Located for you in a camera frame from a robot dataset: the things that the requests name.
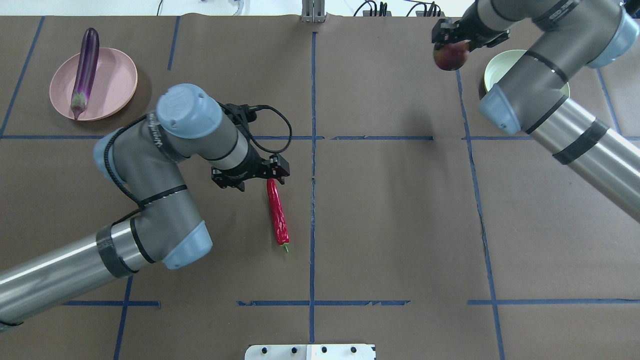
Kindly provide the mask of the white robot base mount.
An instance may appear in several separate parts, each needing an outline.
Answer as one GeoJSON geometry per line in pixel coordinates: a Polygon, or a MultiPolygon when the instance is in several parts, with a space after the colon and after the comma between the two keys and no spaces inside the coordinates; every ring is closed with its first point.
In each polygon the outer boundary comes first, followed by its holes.
{"type": "Polygon", "coordinates": [[[256,344],[247,348],[245,360],[377,360],[374,344],[256,344]]]}

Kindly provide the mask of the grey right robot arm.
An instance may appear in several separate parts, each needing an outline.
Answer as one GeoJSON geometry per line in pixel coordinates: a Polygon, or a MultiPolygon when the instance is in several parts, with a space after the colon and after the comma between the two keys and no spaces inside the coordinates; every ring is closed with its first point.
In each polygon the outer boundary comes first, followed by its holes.
{"type": "Polygon", "coordinates": [[[459,20],[440,18],[430,34],[435,64],[455,71],[469,53],[493,48],[530,19],[542,35],[478,103],[503,132],[525,132],[563,166],[638,220],[639,150],[563,93],[582,68],[599,69],[639,36],[637,0],[476,0],[459,20]]]}

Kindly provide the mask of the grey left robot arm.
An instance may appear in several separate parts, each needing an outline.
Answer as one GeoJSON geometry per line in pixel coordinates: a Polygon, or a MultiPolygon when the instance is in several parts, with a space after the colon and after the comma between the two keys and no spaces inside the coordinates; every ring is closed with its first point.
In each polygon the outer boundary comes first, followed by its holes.
{"type": "Polygon", "coordinates": [[[176,270],[212,247],[179,164],[199,157],[222,189],[284,183],[293,126],[267,104],[222,103],[201,87],[167,89],[154,108],[99,139],[94,164],[133,205],[93,234],[1,272],[1,331],[152,264],[176,270]]]}

